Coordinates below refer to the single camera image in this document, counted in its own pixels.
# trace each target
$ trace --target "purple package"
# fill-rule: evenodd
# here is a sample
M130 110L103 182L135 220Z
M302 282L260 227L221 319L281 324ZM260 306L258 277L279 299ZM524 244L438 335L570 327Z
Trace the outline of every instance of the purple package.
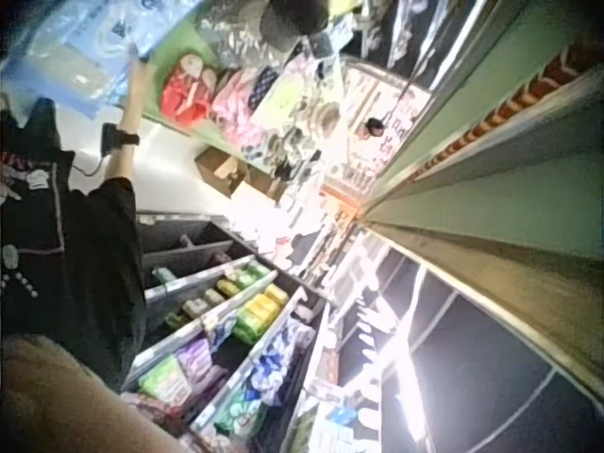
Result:
M203 338L187 344L176 352L176 358L191 384L202 380L211 368L208 340Z

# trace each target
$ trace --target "wristwatch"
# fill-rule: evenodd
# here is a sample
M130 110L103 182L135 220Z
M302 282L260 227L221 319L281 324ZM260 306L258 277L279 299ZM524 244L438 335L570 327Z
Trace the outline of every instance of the wristwatch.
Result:
M105 157L113 149L120 149L125 144L138 145L141 138L138 134L128 134L113 123L104 123L101 135L101 156Z

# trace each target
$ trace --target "black t-shirt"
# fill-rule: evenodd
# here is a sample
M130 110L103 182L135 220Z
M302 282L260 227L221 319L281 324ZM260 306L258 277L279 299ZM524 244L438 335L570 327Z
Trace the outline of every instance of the black t-shirt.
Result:
M119 392L144 334L132 185L70 191L74 153L57 147L52 104L32 118L2 117L3 181L21 196L0 198L2 334L44 335Z

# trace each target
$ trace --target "red package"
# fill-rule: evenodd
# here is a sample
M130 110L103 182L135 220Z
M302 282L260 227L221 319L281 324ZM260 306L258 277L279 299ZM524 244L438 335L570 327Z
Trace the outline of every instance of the red package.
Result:
M205 67L201 57L184 55L170 76L161 93L160 110L163 116L190 126L207 118L216 88L216 73Z

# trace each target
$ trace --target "green wall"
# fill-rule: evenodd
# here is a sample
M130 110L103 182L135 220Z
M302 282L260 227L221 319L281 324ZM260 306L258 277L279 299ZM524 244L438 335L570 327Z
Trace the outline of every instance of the green wall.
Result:
M462 132L484 118L494 106L539 72L585 27L585 17L575 2L528 2L464 85L408 149L395 159L381 183L421 160L451 134Z
M595 150L387 200L368 220L601 258L603 160Z

